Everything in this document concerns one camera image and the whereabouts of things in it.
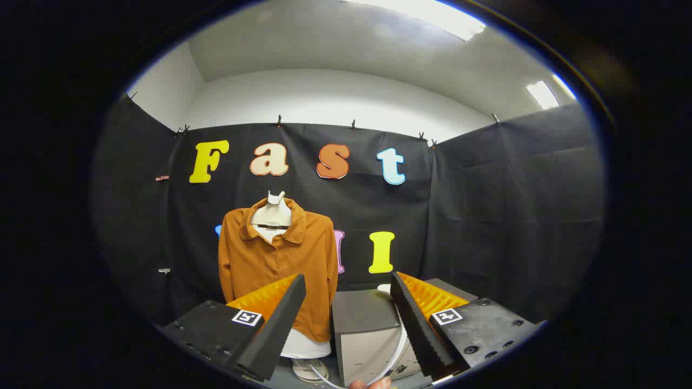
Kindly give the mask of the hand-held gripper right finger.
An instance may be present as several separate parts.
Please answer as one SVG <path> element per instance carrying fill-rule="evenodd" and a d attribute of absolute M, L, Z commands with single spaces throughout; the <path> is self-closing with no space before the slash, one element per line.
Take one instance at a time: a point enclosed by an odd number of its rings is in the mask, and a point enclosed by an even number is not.
<path fill-rule="evenodd" d="M 391 273 L 390 294 L 422 373 L 435 381 L 506 357 L 541 327 L 492 299 L 465 299 L 401 272 Z"/>

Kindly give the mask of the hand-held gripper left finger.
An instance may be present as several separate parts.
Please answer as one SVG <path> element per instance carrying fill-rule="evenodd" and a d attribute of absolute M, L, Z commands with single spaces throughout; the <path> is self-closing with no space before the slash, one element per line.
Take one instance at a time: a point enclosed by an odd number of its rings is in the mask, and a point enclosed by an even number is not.
<path fill-rule="evenodd" d="M 157 330 L 217 372 L 263 382 L 274 374 L 306 295 L 297 273 L 229 303 L 205 300 Z"/>

